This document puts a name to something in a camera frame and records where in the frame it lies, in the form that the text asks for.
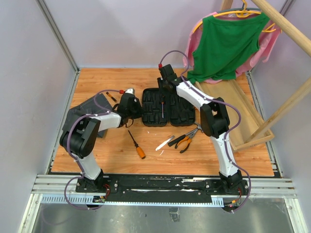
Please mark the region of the black-handled screwdriver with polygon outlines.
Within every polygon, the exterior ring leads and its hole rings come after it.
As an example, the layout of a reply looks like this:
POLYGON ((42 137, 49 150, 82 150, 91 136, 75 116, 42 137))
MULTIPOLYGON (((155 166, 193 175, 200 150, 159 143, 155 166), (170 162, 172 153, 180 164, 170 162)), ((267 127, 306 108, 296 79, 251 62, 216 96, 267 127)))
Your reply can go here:
POLYGON ((165 96, 163 94, 160 96, 160 103, 161 103, 161 109, 162 109, 162 118, 164 118, 165 96))

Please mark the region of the orange-handled screwdriver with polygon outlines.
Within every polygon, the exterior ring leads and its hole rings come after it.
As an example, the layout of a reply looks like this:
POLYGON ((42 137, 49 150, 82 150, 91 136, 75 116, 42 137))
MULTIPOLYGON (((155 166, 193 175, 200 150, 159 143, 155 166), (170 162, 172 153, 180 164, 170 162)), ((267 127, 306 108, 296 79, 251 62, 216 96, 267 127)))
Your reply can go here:
POLYGON ((143 151, 142 148, 138 145, 138 143, 135 141, 135 139, 133 138, 131 132, 130 132, 129 130, 128 130, 128 132, 129 132, 129 134, 130 134, 130 136, 131 136, 131 138, 132 138, 132 140, 133 140, 133 143, 134 143, 134 145, 135 145, 135 147, 136 147, 137 154, 139 155, 139 157, 140 157, 141 159, 145 159, 145 158, 146 158, 146 155, 145 155, 144 151, 143 151))

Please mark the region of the black plastic tool case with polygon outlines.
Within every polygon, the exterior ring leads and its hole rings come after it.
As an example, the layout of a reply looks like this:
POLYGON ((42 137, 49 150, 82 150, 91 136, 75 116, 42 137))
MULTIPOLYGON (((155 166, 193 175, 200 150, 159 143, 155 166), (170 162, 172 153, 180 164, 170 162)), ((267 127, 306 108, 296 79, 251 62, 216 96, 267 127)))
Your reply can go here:
POLYGON ((142 123, 147 127, 190 126, 195 123, 195 107, 175 93, 160 88, 147 88, 142 93, 142 123), (164 118, 160 96, 165 96, 164 118))

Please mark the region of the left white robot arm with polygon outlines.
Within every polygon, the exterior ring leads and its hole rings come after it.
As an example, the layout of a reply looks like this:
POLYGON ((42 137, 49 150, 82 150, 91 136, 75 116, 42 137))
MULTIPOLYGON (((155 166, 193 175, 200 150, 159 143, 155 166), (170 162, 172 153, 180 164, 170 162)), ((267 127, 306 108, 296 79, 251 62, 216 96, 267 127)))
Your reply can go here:
POLYGON ((121 94, 119 104, 109 110, 97 102, 97 97, 105 90, 98 92, 93 101, 102 113, 80 114, 75 113, 68 125, 63 127, 60 137, 60 146, 74 159, 81 170, 81 178, 85 180, 88 188, 99 192, 104 187, 104 173, 98 166, 93 155, 93 149, 99 131, 110 128, 126 126, 129 120, 142 116, 142 107, 135 96, 135 90, 116 90, 121 94))

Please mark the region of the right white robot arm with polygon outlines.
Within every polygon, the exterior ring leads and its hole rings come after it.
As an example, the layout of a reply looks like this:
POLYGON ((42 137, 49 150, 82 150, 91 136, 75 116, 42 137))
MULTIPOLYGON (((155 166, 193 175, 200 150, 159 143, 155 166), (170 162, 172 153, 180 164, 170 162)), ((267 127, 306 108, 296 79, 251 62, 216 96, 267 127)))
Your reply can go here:
POLYGON ((241 170, 237 167, 231 145, 229 143, 229 116, 222 98, 212 98, 200 91, 190 81, 178 77, 171 65, 158 65, 163 87, 184 98, 200 112, 200 125, 215 148, 219 161, 220 188, 225 194, 240 190, 247 194, 247 183, 242 179, 241 170))

